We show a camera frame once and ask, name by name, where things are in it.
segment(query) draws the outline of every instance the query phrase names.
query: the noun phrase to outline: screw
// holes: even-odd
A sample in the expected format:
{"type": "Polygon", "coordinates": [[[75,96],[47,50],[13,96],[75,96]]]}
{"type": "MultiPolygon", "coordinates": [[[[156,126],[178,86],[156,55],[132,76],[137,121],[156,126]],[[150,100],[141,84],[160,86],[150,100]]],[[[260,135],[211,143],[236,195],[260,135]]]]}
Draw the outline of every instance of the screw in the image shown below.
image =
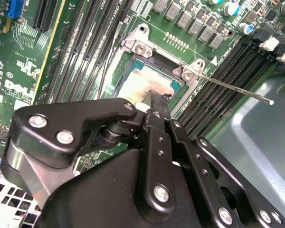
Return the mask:
{"type": "Polygon", "coordinates": [[[227,225],[232,224],[232,217],[231,217],[229,211],[227,211],[225,208],[219,208],[218,212],[219,212],[219,216],[223,222],[225,222],[227,225]]]}
{"type": "Polygon", "coordinates": [[[154,111],[154,112],[153,112],[153,114],[154,114],[156,117],[158,117],[158,118],[160,118],[160,117],[161,117],[160,113],[159,113],[159,112],[157,112],[157,111],[154,111]]]}
{"type": "Polygon", "coordinates": [[[164,186],[156,185],[154,187],[154,195],[160,202],[168,202],[169,200],[169,193],[164,186]]]}
{"type": "Polygon", "coordinates": [[[36,128],[42,128],[42,127],[45,127],[47,125],[47,120],[46,118],[42,117],[42,116],[39,116],[39,115],[34,115],[34,116],[31,116],[29,119],[28,119],[28,122],[31,126],[33,127],[36,127],[36,128]]]}
{"type": "Polygon", "coordinates": [[[129,103],[125,103],[124,106],[126,109],[133,110],[132,105],[130,105],[129,103]]]}
{"type": "Polygon", "coordinates": [[[272,211],[272,212],[271,212],[271,215],[272,215],[272,217],[274,217],[274,219],[275,219],[279,224],[282,224],[282,220],[281,220],[280,216],[279,216],[276,212],[272,211]]]}
{"type": "Polygon", "coordinates": [[[270,219],[269,215],[266,213],[266,211],[260,210],[260,215],[266,223],[271,223],[271,219],[270,219]]]}
{"type": "Polygon", "coordinates": [[[207,142],[206,142],[205,140],[201,139],[200,142],[201,142],[201,144],[202,144],[203,146],[208,146],[208,144],[207,144],[207,142]]]}
{"type": "Polygon", "coordinates": [[[71,144],[74,141],[74,136],[67,131],[61,131],[56,136],[58,142],[62,144],[71,144]]]}

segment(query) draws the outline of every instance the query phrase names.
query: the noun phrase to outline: silver screw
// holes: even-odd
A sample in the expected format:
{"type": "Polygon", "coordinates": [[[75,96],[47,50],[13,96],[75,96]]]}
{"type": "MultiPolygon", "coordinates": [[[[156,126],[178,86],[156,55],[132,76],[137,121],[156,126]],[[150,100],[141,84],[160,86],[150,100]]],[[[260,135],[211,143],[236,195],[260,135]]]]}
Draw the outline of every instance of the silver screw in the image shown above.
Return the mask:
{"type": "Polygon", "coordinates": [[[154,195],[160,202],[168,202],[169,200],[169,193],[164,186],[156,185],[154,187],[154,195]]]}
{"type": "Polygon", "coordinates": [[[232,217],[231,217],[229,211],[227,211],[225,208],[219,208],[218,212],[219,212],[219,216],[223,222],[225,222],[227,225],[232,224],[232,217]]]}
{"type": "Polygon", "coordinates": [[[31,116],[29,119],[28,119],[28,122],[31,126],[33,127],[36,127],[36,128],[42,128],[42,127],[45,127],[47,125],[47,120],[46,118],[40,116],[40,115],[34,115],[34,116],[31,116]]]}
{"type": "Polygon", "coordinates": [[[126,109],[133,110],[132,105],[130,105],[129,103],[125,103],[124,106],[126,109]]]}
{"type": "Polygon", "coordinates": [[[160,118],[160,117],[161,117],[160,113],[159,113],[159,112],[157,112],[157,111],[154,111],[154,112],[153,112],[153,114],[154,114],[156,117],[158,117],[158,118],[160,118]]]}
{"type": "Polygon", "coordinates": [[[208,143],[205,140],[201,139],[200,142],[203,146],[208,146],[208,143]]]}
{"type": "Polygon", "coordinates": [[[74,136],[67,131],[61,131],[56,135],[58,142],[62,144],[71,144],[74,141],[74,136]]]}
{"type": "Polygon", "coordinates": [[[279,224],[282,224],[282,220],[281,220],[280,216],[279,216],[276,212],[272,211],[272,212],[271,212],[271,215],[272,215],[272,217],[274,217],[274,219],[275,219],[279,224]]]}
{"type": "Polygon", "coordinates": [[[270,219],[270,217],[269,217],[269,215],[267,214],[266,211],[260,210],[260,215],[261,215],[262,219],[263,219],[266,223],[271,223],[271,219],[270,219]]]}

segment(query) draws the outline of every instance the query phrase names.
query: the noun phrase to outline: black plastic part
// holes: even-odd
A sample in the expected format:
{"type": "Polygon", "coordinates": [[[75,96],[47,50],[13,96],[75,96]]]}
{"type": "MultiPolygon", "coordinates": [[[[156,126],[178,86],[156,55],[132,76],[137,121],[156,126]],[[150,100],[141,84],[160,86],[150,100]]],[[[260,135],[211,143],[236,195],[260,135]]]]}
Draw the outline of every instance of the black plastic part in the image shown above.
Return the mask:
{"type": "Polygon", "coordinates": [[[136,113],[135,107],[121,98],[28,106],[14,113],[9,136],[16,147],[47,166],[65,168],[72,164],[80,150],[91,151],[91,143],[102,125],[116,120],[131,120],[136,113]],[[28,121],[34,115],[50,119],[47,119],[45,127],[35,128],[28,121]],[[74,141],[61,144],[56,138],[60,131],[71,132],[74,141]],[[84,145],[83,134],[87,131],[92,134],[84,145]]]}

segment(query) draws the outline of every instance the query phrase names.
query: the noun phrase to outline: motherboard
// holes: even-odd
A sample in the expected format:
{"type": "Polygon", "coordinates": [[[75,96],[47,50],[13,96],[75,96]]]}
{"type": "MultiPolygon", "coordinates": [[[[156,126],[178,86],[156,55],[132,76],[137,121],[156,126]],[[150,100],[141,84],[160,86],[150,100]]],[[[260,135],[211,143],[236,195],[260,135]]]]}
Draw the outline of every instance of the motherboard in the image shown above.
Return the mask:
{"type": "MultiPolygon", "coordinates": [[[[27,105],[155,90],[190,138],[207,136],[245,101],[208,80],[254,91],[285,64],[285,1],[0,0],[0,153],[27,105]]],[[[126,146],[78,161],[81,171],[126,146]]]]}

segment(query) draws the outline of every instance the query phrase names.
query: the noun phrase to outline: blue connector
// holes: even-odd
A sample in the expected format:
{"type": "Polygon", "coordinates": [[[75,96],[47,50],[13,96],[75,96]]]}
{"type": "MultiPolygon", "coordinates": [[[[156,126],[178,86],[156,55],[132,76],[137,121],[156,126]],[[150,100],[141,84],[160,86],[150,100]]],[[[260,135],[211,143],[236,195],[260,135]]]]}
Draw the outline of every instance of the blue connector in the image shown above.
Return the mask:
{"type": "Polygon", "coordinates": [[[20,18],[25,0],[11,0],[8,16],[12,19],[20,18]]]}

